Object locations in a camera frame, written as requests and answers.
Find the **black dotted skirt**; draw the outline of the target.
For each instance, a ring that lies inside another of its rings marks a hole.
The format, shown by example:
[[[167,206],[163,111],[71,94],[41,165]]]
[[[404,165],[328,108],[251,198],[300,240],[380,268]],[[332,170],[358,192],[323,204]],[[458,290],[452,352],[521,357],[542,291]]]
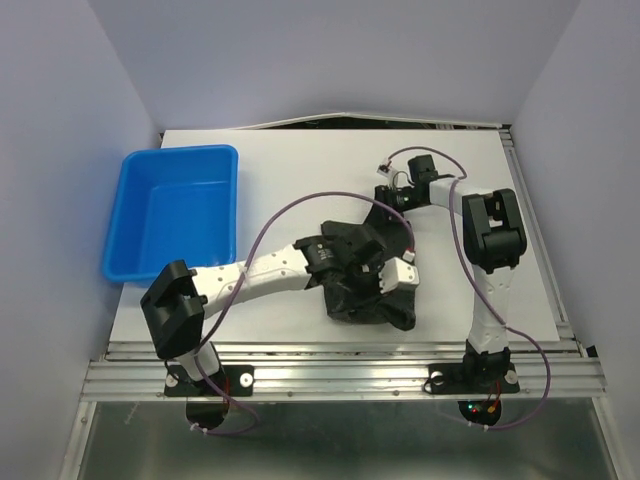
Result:
[[[373,256],[382,254],[384,262],[393,257],[400,257],[410,246],[410,236],[406,227],[399,219],[375,220],[374,206],[360,224],[332,220],[323,222],[321,234],[331,240],[375,239],[381,243],[382,249]],[[330,283],[324,287],[324,301],[328,316],[343,323],[389,324],[401,331],[409,331],[416,325],[413,291],[396,290],[387,294],[380,292],[376,295],[354,295],[343,292],[339,283]]]

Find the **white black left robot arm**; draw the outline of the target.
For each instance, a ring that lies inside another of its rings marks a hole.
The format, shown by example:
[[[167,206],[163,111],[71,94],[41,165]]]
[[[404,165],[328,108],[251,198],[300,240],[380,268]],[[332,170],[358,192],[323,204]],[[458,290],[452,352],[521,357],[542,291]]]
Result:
[[[199,393],[215,392],[223,371],[203,333],[204,321],[234,304],[286,291],[346,285],[378,262],[382,238],[364,229],[346,236],[305,237],[270,254],[217,267],[167,264],[140,300],[156,356],[176,360]]]

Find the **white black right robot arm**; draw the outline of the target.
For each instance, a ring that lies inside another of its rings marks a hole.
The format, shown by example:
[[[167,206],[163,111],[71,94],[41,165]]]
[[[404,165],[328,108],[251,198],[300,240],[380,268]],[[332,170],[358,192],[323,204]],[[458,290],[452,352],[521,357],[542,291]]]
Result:
[[[510,369],[511,351],[506,315],[514,270],[527,249],[527,237],[515,192],[488,190],[459,176],[437,171],[433,149],[409,160],[408,184],[389,156],[377,167],[387,185],[377,190],[380,201],[398,212],[425,206],[445,208],[461,267],[474,291],[471,328],[460,366],[463,384],[482,390]]]

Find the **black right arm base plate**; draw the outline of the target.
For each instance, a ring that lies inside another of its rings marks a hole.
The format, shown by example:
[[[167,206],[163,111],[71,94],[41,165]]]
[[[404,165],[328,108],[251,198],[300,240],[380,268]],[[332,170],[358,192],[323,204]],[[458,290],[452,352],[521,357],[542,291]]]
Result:
[[[520,384],[513,364],[506,370],[466,371],[461,363],[431,363],[422,390],[431,395],[515,394]]]

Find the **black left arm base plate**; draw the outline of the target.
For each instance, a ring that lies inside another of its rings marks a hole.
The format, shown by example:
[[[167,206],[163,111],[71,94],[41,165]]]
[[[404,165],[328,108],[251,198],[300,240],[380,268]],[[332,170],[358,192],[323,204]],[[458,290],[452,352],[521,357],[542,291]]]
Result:
[[[224,365],[222,372],[214,375],[213,382],[232,397],[250,397],[253,395],[254,373],[252,365]],[[194,381],[179,364],[169,364],[164,395],[186,398],[217,396],[217,393],[204,380]]]

